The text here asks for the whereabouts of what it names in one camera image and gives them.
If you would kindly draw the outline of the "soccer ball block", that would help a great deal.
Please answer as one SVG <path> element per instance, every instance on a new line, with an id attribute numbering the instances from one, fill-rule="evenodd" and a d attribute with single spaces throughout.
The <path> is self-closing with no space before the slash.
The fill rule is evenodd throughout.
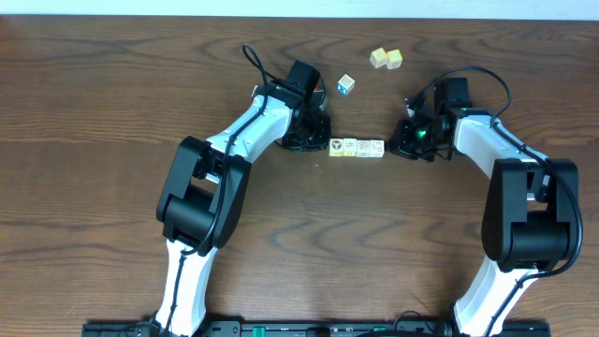
<path id="1" fill-rule="evenodd" d="M 343 150 L 343 139 L 330 139 L 329 140 L 329 155 L 330 156 L 344 156 Z"/>

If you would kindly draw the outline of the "yellow-edged wooden block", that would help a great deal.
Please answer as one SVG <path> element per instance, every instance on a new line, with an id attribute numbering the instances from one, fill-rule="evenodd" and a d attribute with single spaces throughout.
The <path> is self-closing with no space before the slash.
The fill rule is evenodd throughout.
<path id="1" fill-rule="evenodd" d="M 358 151 L 358 140 L 345 138 L 343 139 L 343 155 L 345 157 L 355 157 Z"/>

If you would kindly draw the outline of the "wooden 8 block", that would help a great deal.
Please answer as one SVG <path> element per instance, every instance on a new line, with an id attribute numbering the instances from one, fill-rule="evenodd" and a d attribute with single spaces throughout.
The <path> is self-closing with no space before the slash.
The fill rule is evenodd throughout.
<path id="1" fill-rule="evenodd" d="M 383 157 L 385 153 L 385 142 L 383 140 L 370 140 L 370 157 Z"/>

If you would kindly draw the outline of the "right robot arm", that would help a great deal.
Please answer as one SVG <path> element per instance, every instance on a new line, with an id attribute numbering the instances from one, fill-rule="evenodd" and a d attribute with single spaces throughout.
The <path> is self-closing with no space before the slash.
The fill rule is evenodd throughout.
<path id="1" fill-rule="evenodd" d="M 568 271 L 583 241 L 578 171 L 511 134 L 497 112 L 474 106 L 468 81 L 444 73 L 407 99 L 387 151 L 409 160 L 469 157 L 489 178 L 481 222 L 485 257 L 438 336 L 498 336 L 535 281 Z"/>

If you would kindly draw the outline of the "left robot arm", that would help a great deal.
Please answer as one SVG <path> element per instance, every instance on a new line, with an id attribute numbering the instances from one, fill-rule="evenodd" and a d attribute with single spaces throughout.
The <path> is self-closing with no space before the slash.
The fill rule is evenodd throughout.
<path id="1" fill-rule="evenodd" d="M 273 143 L 291 152 L 326 150 L 327 104 L 320 72 L 296 61 L 285 78 L 257 86 L 250 107 L 228 128 L 180 143 L 156 207 L 169 263 L 152 336 L 199 330 L 212 263 L 239 223 L 252 165 Z"/>

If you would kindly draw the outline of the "blue X block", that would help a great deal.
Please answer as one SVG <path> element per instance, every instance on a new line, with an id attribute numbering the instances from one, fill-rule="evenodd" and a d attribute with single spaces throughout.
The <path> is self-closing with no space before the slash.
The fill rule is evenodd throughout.
<path id="1" fill-rule="evenodd" d="M 337 90 L 342 95 L 349 95 L 349 93 L 355 88 L 356 81 L 349 76 L 344 74 L 337 82 Z"/>

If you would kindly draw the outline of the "yellow block right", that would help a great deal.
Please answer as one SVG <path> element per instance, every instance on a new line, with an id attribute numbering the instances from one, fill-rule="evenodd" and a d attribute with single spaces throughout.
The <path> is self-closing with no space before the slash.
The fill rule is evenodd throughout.
<path id="1" fill-rule="evenodd" d="M 387 52 L 387 63 L 388 69 L 396 69 L 402 65 L 403 57 L 399 49 Z"/>

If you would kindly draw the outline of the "yellow block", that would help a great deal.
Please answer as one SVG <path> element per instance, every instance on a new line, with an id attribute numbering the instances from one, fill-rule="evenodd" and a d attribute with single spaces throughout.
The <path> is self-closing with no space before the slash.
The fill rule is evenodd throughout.
<path id="1" fill-rule="evenodd" d="M 399 49 L 387 52 L 387 63 L 388 69 L 396 69 L 402 65 L 403 57 Z"/>
<path id="2" fill-rule="evenodd" d="M 371 52 L 370 62 L 374 68 L 379 68 L 387 64 L 387 52 L 383 48 L 378 48 Z"/>

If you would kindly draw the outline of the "yellow block left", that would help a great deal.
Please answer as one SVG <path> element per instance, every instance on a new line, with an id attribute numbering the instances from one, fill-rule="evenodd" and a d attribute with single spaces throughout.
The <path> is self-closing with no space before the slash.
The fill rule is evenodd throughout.
<path id="1" fill-rule="evenodd" d="M 374 68 L 379 68 L 387 64 L 387 52 L 383 48 L 378 48 L 371 52 L 370 62 Z"/>

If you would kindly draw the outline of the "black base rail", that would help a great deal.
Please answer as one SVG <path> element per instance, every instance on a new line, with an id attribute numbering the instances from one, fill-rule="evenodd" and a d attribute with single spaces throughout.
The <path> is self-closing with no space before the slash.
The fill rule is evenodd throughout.
<path id="1" fill-rule="evenodd" d="M 455 336 L 457 331 L 446 322 L 403 320 L 396 324 L 370 323 L 289 323 L 212 321 L 195 333 L 198 337 L 353 337 L 377 332 L 387 336 L 392 330 L 413 336 Z M 162 333 L 149 321 L 136 324 L 85 324 L 82 337 L 151 337 Z"/>

